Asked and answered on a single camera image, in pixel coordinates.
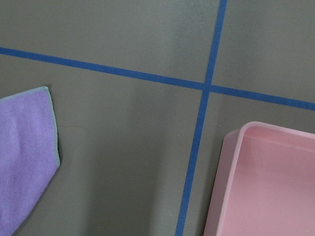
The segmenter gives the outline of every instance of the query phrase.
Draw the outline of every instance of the gray surface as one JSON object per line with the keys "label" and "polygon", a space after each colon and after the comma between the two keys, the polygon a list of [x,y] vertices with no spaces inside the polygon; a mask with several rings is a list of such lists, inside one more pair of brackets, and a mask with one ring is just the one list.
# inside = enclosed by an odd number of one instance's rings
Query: gray surface
{"label": "gray surface", "polygon": [[213,84],[315,102],[315,1],[229,0]]}
{"label": "gray surface", "polygon": [[[202,82],[218,0],[1,1],[0,46]],[[214,84],[315,102],[314,1],[229,0]],[[201,92],[0,55],[0,97],[48,86],[62,165],[16,236],[173,236]],[[224,135],[314,112],[210,94],[184,234]]]}
{"label": "gray surface", "polygon": [[0,45],[203,82],[219,0],[1,1]]}

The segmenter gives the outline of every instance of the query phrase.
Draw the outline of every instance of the purple towel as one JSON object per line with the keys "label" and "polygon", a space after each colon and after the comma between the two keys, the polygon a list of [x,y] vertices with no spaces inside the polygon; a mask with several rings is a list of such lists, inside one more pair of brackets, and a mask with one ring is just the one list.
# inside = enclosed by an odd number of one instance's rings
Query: purple towel
{"label": "purple towel", "polygon": [[0,99],[0,236],[30,213],[60,165],[47,87]]}

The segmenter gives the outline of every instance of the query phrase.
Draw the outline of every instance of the blue tape strip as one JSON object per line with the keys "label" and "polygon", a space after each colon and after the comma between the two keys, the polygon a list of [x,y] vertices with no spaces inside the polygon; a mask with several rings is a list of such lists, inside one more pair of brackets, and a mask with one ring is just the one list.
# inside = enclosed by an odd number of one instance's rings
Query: blue tape strip
{"label": "blue tape strip", "polygon": [[131,77],[131,78],[140,79],[140,80],[153,81],[153,82],[158,82],[162,84],[175,85],[175,86],[180,86],[180,87],[185,87],[185,88],[190,88],[190,89],[203,90],[204,88],[204,84],[199,83],[199,82],[176,79],[172,77],[154,75],[154,74],[138,72],[138,71],[133,71],[133,70],[120,69],[120,68],[106,66],[106,65],[59,58],[59,57],[48,56],[48,55],[43,55],[43,54],[38,54],[38,53],[30,53],[30,52],[15,50],[15,49],[0,47],[0,54],[19,57],[19,58],[38,60],[38,61],[43,61],[43,62],[49,62],[53,64],[66,65],[66,66],[81,68],[85,70],[93,70],[93,71],[98,71],[98,72],[103,72],[103,73],[108,73],[108,74],[113,74],[113,75]]}
{"label": "blue tape strip", "polygon": [[211,92],[315,111],[315,103],[212,85]]}
{"label": "blue tape strip", "polygon": [[216,26],[215,26],[212,44],[211,44],[211,50],[209,54],[207,73],[206,73],[206,78],[205,78],[205,88],[201,95],[199,112],[198,112],[198,117],[197,117],[197,122],[196,122],[196,127],[195,127],[195,133],[194,133],[192,145],[191,145],[190,157],[189,157],[189,162],[188,162],[188,167],[187,167],[186,179],[185,179],[183,196],[182,196],[181,206],[180,206],[178,220],[177,220],[175,236],[182,236],[184,232],[184,226],[185,226],[187,210],[188,210],[188,205],[189,205],[193,176],[194,176],[194,172],[196,168],[202,129],[203,129],[203,124],[204,124],[206,111],[207,111],[207,105],[208,105],[208,100],[209,100],[209,95],[210,95],[210,86],[211,86],[212,77],[213,77],[213,73],[214,73],[214,69],[216,65],[216,59],[217,59],[217,54],[218,54],[218,49],[219,49],[219,42],[220,42],[220,37],[221,37],[221,32],[222,32],[222,27],[223,27],[226,4],[227,4],[227,0],[220,0]]}

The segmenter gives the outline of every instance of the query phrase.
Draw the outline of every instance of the cloth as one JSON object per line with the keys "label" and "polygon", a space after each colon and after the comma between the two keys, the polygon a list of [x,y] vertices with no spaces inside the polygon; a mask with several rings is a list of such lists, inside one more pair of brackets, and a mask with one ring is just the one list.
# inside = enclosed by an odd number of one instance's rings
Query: cloth
{"label": "cloth", "polygon": [[0,99],[0,236],[17,230],[59,165],[48,88]]}

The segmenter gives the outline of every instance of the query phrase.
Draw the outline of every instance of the plastic tray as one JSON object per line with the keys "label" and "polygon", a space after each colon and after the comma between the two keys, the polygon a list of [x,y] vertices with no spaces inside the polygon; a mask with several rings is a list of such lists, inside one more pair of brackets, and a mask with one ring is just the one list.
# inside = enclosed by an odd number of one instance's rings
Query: plastic tray
{"label": "plastic tray", "polygon": [[260,122],[228,133],[204,236],[315,236],[315,135]]}

